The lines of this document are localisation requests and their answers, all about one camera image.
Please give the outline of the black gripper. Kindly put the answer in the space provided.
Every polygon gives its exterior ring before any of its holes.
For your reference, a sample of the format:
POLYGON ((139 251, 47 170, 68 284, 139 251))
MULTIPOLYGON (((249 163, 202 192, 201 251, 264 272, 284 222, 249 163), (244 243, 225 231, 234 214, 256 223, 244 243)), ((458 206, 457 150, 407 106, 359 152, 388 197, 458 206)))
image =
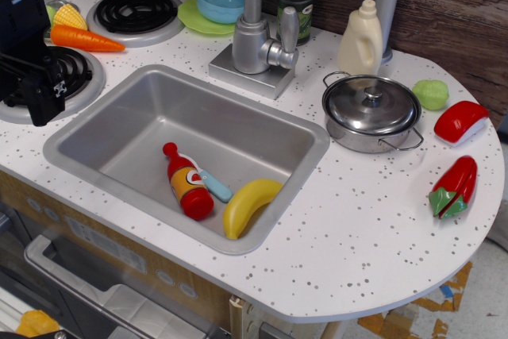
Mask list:
POLYGON ((61 68, 50 53, 40 62, 1 54, 1 101, 19 91, 35 126, 44 126, 65 110, 61 68))

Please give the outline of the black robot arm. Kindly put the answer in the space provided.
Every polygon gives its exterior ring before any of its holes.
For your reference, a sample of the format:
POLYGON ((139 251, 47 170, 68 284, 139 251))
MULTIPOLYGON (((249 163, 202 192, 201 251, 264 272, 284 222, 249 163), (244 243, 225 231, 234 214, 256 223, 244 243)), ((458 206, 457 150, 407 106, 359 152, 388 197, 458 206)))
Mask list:
POLYGON ((1 100, 20 91, 35 126, 65 110, 64 75, 44 42, 49 27, 44 0, 1 0, 1 100))

